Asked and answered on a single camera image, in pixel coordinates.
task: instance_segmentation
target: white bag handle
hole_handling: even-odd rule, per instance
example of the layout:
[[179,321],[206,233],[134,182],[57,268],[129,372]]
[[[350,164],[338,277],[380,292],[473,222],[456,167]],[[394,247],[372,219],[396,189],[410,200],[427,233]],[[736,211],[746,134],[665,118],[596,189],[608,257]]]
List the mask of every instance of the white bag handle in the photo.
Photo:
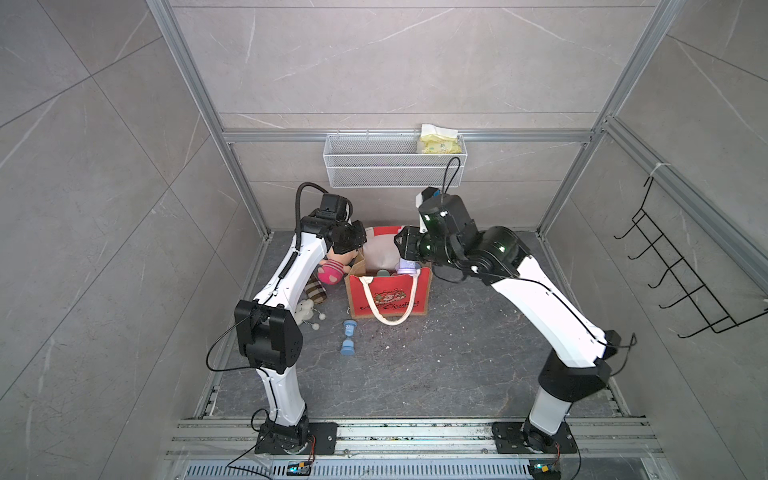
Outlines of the white bag handle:
[[373,312],[373,315],[379,319],[381,323],[384,323],[385,325],[399,325],[400,323],[403,323],[408,318],[408,315],[411,314],[411,311],[413,310],[413,302],[416,300],[416,287],[419,285],[419,274],[422,272],[421,269],[418,269],[416,271],[415,275],[411,275],[413,277],[413,286],[411,287],[411,300],[408,302],[408,309],[405,313],[402,314],[400,318],[397,320],[387,320],[381,313],[379,313],[379,308],[376,306],[376,304],[373,302],[373,295],[371,295],[371,289],[368,287],[368,285],[373,282],[374,276],[361,276],[360,277],[360,283],[362,283],[362,290],[366,293],[366,298],[368,300],[368,305],[371,307],[371,311]]

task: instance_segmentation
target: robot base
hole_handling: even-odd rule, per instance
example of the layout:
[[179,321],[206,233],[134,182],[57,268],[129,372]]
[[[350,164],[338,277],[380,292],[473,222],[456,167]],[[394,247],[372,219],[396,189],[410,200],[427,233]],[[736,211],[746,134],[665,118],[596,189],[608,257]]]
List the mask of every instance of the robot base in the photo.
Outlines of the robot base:
[[571,428],[568,424],[562,422],[560,429],[551,439],[548,435],[538,434],[536,428],[529,434],[523,432],[525,422],[495,422],[491,426],[491,431],[496,441],[496,452],[498,453],[531,453],[531,450],[537,450],[543,453],[557,453],[557,443],[560,445],[560,453],[576,453],[576,441],[571,434]]
[[[307,437],[314,435],[315,455],[333,455],[336,451],[336,430],[339,425],[332,422],[308,423],[309,431]],[[286,440],[280,434],[270,431],[270,427],[263,423],[259,427],[258,446],[253,453],[270,453],[272,455],[290,454],[308,454],[312,442],[310,440],[302,447],[296,445],[290,440]]]

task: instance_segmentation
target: plush doll face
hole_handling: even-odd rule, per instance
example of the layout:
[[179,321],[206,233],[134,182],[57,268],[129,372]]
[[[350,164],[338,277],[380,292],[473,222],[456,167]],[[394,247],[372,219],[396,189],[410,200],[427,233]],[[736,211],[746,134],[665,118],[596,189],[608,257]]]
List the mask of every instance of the plush doll face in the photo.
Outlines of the plush doll face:
[[345,273],[349,273],[352,267],[349,263],[357,257],[357,250],[353,250],[343,255],[337,255],[333,248],[328,252],[328,260],[321,260],[321,267],[317,269],[317,278],[329,285],[335,285],[344,278]]

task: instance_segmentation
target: red wire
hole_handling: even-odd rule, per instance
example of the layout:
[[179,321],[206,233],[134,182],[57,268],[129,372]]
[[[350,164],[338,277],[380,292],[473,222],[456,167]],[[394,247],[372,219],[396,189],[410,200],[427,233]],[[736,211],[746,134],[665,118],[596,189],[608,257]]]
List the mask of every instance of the red wire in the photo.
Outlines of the red wire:
[[312,451],[310,452],[310,459],[307,460],[308,463],[313,463],[315,461],[315,444],[317,443],[317,439],[314,435],[310,435],[312,437]]

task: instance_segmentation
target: stuffed toy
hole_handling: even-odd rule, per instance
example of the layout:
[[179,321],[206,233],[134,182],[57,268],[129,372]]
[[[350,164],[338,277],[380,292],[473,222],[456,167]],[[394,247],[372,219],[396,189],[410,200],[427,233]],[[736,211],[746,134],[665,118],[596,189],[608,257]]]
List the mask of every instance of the stuffed toy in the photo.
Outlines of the stuffed toy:
[[306,295],[315,303],[315,305],[325,302],[328,298],[326,288],[314,273],[310,275],[310,281],[306,283],[304,292],[306,292]]
[[328,260],[320,261],[320,268],[317,269],[317,278],[328,285],[336,285],[344,278],[345,273],[349,273],[352,267],[349,264],[357,257],[357,250],[338,255],[333,252],[333,247],[328,252]]

